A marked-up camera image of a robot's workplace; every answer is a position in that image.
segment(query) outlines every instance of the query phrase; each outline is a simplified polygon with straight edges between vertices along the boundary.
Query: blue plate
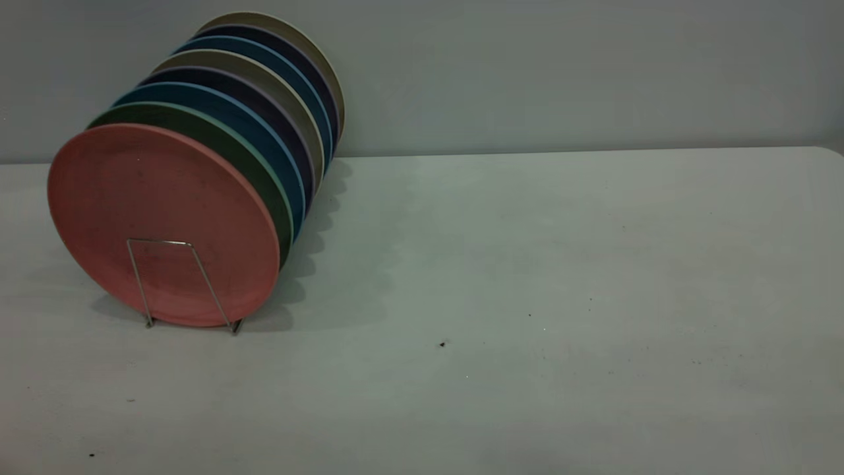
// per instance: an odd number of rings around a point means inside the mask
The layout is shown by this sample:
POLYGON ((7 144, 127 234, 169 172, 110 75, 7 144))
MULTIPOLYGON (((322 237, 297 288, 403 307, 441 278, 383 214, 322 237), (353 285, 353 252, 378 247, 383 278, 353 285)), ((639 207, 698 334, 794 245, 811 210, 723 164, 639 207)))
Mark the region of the blue plate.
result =
POLYGON ((296 46, 293 46, 288 43, 287 40, 285 40, 281 36, 275 35, 274 33, 270 33, 267 30, 254 26, 215 26, 213 28, 209 28, 205 31, 197 33, 197 35, 194 36, 193 39, 206 38, 209 36, 236 36, 238 38, 255 41, 275 51, 281 57, 287 58, 291 64, 296 66, 296 68, 299 69, 299 71, 303 75, 305 75, 305 77, 308 79, 308 82, 313 85, 317 94, 320 96, 322 104, 325 106, 325 109, 328 113, 328 118, 329 120, 331 120, 332 131, 334 133, 334 143, 337 143, 338 134, 340 131, 338 126, 340 116, 337 109, 337 102, 331 95, 331 91, 330 89, 328 89, 328 83, 326 82, 325 78, 322 77, 322 74, 320 74, 317 67, 314 66, 314 63, 305 53, 303 53, 296 46))
POLYGON ((316 192, 313 163, 305 148, 305 141, 302 139, 301 133, 287 112, 276 101, 243 78, 225 71, 201 66, 164 69, 144 79, 141 85, 167 82, 190 83, 217 90, 252 109, 253 112, 267 121, 293 155, 293 160, 302 177, 305 209, 311 208, 311 202, 316 192))
POLYGON ((299 237, 305 220, 305 191, 287 145, 255 112, 237 100, 211 88, 187 83, 156 83, 131 90, 114 106, 133 102, 169 102, 208 114, 231 127, 254 146, 273 168, 284 186, 293 214, 294 235, 299 237))
POLYGON ((328 115, 325 106, 322 104, 317 90, 311 81, 286 57, 281 56, 270 48, 252 40, 238 38, 235 36, 205 36, 191 40, 182 45, 173 54, 189 50, 214 49, 242 54, 245 57, 254 59, 267 68, 273 70, 296 91, 303 102, 311 109, 319 128, 322 139, 322 148, 325 150, 325 163, 331 162, 334 156, 334 147, 338 140, 338 125, 335 118, 334 123, 328 115))

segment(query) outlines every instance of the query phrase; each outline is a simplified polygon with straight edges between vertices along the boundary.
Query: green plate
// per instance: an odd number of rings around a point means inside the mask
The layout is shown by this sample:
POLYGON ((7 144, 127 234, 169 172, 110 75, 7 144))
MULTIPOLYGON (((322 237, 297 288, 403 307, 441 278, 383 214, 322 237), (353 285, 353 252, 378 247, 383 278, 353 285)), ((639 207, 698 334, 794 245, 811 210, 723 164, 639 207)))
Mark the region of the green plate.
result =
POLYGON ((217 119, 191 108, 165 102, 134 102, 94 119, 88 128, 108 123, 141 123, 167 128, 207 146, 225 158, 261 196, 279 235, 279 268, 293 243, 293 215, 284 187, 264 157, 248 141, 217 119))

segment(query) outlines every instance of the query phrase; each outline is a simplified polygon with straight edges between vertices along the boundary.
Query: gray wall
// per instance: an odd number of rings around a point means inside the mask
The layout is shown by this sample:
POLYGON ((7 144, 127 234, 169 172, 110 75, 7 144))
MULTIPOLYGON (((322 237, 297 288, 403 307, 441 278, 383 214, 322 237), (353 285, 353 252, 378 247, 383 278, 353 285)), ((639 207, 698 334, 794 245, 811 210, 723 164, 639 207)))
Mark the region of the gray wall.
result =
POLYGON ((327 53, 349 109, 341 156, 811 144, 841 128, 841 0, 7 0, 0 161, 49 161, 235 9, 327 53))

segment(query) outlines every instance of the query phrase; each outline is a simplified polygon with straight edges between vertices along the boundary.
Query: beige plate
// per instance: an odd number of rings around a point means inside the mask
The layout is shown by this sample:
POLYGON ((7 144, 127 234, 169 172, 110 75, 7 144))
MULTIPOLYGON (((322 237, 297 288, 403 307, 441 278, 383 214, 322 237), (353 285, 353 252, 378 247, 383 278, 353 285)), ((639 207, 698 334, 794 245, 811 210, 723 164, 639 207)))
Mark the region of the beige plate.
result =
POLYGON ((263 64, 233 52, 220 50, 190 50, 168 57, 153 73, 177 66, 204 66, 226 71, 251 82, 272 97, 294 120, 301 131, 305 148, 314 167, 315 190, 322 184, 325 155, 322 150, 317 121, 302 98, 271 69, 263 64))
POLYGON ((225 14, 203 25, 202 28, 197 30, 197 33, 220 25, 247 25, 263 28, 281 36, 304 52, 314 62, 320 73, 322 73, 322 76, 328 82, 328 88, 337 102, 337 110, 340 116, 340 133, 338 137, 343 134, 343 130, 346 127, 346 105, 343 99, 343 91, 340 89, 340 81, 337 79, 331 63, 322 54, 322 50, 310 38, 282 19, 258 12, 232 12, 225 14))

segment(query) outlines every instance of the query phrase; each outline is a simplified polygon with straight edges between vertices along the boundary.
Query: table surface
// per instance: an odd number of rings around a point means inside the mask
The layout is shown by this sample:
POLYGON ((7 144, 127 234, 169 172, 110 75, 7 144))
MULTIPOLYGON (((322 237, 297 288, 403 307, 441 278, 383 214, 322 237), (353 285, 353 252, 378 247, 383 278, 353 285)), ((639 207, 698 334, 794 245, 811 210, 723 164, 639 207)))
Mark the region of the table surface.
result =
POLYGON ((844 467, 829 150, 338 159, 235 337, 146 330, 46 174, 0 167, 3 475, 844 467))

